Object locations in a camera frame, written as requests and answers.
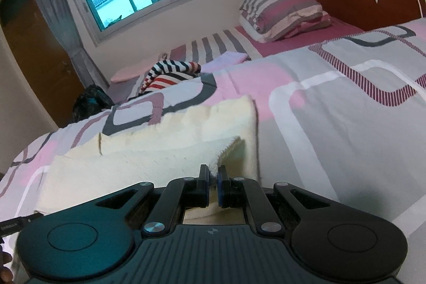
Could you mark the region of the cream knitted sweater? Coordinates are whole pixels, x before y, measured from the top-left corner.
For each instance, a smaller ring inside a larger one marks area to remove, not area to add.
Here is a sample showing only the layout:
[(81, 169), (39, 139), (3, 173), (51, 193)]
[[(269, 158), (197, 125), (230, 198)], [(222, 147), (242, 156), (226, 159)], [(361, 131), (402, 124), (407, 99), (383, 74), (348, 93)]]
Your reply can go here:
[(202, 164), (216, 176), (257, 179), (257, 112), (250, 96), (169, 113), (161, 122), (107, 136), (101, 133), (56, 156), (43, 181), (35, 211), (62, 211), (139, 182), (164, 187), (197, 177)]

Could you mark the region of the striped red black garment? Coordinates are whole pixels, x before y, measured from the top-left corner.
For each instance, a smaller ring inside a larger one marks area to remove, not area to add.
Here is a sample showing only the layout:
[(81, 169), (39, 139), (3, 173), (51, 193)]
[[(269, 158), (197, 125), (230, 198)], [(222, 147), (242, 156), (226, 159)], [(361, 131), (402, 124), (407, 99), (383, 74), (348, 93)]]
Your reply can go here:
[(161, 60), (145, 73), (141, 82), (136, 83), (128, 100), (198, 78), (201, 72), (202, 66), (193, 61)]

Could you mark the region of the light purple folded cloth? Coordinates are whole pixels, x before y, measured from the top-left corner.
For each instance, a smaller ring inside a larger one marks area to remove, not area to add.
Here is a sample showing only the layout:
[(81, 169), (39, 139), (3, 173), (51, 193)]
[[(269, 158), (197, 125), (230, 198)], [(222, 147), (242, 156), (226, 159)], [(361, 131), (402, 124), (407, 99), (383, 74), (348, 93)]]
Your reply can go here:
[(219, 57), (213, 59), (209, 63), (202, 65), (202, 73), (214, 73), (225, 68), (233, 67), (246, 62), (249, 59), (246, 53), (237, 53), (232, 51), (226, 51)]

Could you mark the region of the patterned pink grey bedsheet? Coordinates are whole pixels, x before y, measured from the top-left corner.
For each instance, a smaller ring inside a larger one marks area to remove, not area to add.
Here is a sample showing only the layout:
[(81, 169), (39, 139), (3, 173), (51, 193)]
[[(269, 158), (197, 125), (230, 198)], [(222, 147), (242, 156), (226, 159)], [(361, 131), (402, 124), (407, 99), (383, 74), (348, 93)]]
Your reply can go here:
[(99, 133), (249, 95), (264, 186), (286, 181), (397, 225), (404, 283), (425, 282), (425, 20), (277, 53), (39, 137), (1, 180), (1, 219), (32, 214), (54, 157)]

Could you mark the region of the brown wooden door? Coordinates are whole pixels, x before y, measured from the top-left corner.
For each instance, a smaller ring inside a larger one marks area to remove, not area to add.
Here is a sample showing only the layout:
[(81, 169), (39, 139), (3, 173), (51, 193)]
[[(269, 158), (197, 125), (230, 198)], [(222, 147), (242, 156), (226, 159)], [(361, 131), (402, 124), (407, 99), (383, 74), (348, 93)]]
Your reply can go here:
[(1, 0), (1, 28), (36, 97), (55, 124), (66, 127), (84, 88), (36, 0)]

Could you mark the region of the striped pink pillow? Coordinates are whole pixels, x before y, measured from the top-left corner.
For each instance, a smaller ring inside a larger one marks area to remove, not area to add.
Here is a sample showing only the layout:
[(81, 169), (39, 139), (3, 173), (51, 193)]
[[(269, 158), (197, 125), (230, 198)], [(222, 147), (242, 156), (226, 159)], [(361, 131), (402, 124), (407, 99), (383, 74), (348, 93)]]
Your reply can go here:
[(245, 0), (240, 25), (259, 43), (327, 28), (331, 17), (316, 0)]

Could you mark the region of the grey left curtain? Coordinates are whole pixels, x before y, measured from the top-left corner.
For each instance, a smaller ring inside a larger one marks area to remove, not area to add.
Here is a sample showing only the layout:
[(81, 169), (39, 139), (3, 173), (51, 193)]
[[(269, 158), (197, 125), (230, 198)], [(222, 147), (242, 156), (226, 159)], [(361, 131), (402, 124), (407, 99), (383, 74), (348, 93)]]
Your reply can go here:
[(67, 0), (36, 0), (56, 40), (64, 48), (84, 87), (97, 85), (107, 90), (109, 83), (84, 49)]

